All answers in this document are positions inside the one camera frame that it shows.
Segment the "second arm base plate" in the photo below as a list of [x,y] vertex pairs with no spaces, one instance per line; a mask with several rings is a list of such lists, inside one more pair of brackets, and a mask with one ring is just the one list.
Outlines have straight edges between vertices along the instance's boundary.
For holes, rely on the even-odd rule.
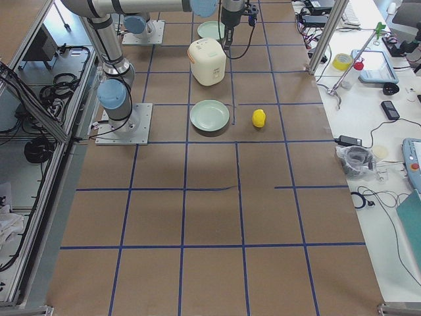
[[127,16],[124,20],[126,33],[122,44],[126,46],[161,45],[163,42],[164,20],[145,21],[139,16]]

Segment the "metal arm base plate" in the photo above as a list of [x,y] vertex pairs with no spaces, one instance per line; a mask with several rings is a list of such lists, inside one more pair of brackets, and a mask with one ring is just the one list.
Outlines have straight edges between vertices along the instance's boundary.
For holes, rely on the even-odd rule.
[[102,120],[98,133],[100,136],[95,138],[97,145],[147,145],[151,117],[153,112],[152,103],[135,103],[132,114],[128,122],[109,120],[105,110],[102,113]]

